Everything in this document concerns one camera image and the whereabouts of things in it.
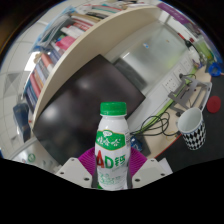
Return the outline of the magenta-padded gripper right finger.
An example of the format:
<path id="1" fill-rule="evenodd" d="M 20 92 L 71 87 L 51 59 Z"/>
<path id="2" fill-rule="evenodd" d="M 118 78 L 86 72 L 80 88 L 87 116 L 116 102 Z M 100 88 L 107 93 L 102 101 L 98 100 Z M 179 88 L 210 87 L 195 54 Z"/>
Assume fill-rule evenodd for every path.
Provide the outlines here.
<path id="1" fill-rule="evenodd" d="M 157 161 L 155 158 L 147 159 L 136 149 L 131 149 L 128 171 L 129 189 L 146 186 L 172 173 L 173 171 L 166 159 L 161 161 Z"/>

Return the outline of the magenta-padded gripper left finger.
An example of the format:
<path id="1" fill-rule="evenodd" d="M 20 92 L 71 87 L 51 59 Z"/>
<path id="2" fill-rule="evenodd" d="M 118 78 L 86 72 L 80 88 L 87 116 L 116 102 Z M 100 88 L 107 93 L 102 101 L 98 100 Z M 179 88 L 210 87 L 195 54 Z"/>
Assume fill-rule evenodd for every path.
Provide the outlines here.
<path id="1" fill-rule="evenodd" d="M 69 158 L 56 175 L 84 188 L 96 188 L 95 148 L 87 150 L 78 158 Z"/>

